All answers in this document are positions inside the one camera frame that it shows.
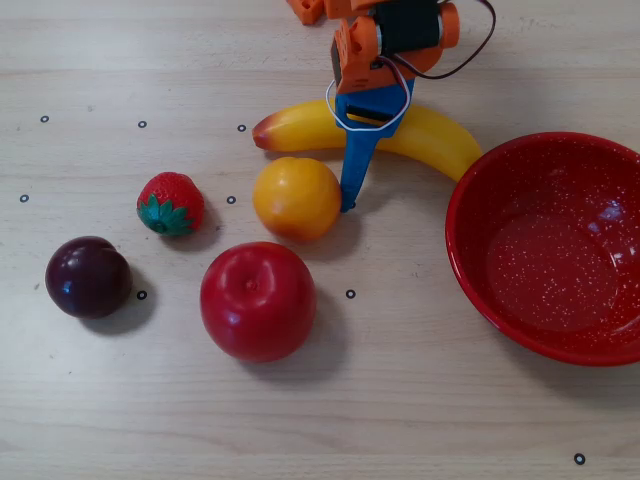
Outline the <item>blue gripper with motor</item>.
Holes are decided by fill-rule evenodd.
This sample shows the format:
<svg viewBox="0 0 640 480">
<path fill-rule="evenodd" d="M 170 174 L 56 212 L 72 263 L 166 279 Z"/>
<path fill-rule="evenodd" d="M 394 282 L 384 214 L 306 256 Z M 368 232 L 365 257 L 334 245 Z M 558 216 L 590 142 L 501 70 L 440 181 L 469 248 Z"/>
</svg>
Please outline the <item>blue gripper with motor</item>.
<svg viewBox="0 0 640 480">
<path fill-rule="evenodd" d="M 408 90 L 395 84 L 336 96 L 335 113 L 347 126 L 340 179 L 342 213 L 354 208 L 378 141 L 396 133 L 411 103 L 414 83 L 407 82 Z"/>
</svg>

